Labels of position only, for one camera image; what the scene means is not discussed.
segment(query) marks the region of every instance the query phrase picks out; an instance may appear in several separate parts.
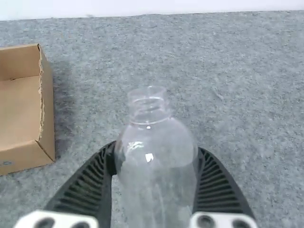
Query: bottle mouth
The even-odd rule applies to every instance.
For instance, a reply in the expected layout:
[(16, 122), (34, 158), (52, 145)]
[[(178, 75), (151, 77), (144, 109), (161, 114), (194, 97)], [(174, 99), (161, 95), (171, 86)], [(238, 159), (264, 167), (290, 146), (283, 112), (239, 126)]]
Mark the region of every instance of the bottle mouth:
[(128, 93), (130, 121), (134, 124), (155, 124), (171, 115), (166, 88), (148, 86)]
[(166, 93), (167, 90), (165, 87), (150, 85), (148, 87), (141, 87), (128, 92), (128, 100), (130, 105), (138, 100), (149, 98), (166, 100)]

